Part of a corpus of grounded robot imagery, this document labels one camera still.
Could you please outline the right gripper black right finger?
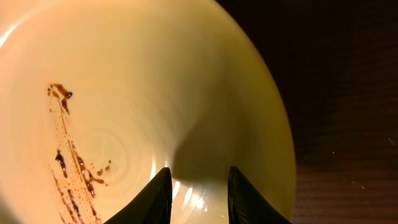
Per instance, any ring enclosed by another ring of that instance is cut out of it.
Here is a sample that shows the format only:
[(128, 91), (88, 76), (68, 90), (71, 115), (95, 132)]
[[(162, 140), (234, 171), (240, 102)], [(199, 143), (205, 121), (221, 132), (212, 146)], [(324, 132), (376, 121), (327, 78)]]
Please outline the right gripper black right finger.
[(229, 170), (228, 217), (229, 224), (291, 224), (235, 166)]

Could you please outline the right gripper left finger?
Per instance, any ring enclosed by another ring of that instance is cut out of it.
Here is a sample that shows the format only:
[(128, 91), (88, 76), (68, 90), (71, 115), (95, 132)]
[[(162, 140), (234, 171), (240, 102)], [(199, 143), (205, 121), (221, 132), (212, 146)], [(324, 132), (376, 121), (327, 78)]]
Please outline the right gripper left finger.
[(172, 176), (170, 169), (164, 167), (104, 224), (170, 224), (171, 211)]

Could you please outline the yellow plate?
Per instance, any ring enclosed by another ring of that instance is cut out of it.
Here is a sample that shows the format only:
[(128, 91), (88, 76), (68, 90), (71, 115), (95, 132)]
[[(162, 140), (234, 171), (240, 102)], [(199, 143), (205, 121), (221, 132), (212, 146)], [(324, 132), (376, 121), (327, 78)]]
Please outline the yellow plate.
[(292, 219), (282, 99), (218, 3), (1, 2), (2, 223), (104, 223), (164, 167), (173, 223), (227, 223), (232, 166)]

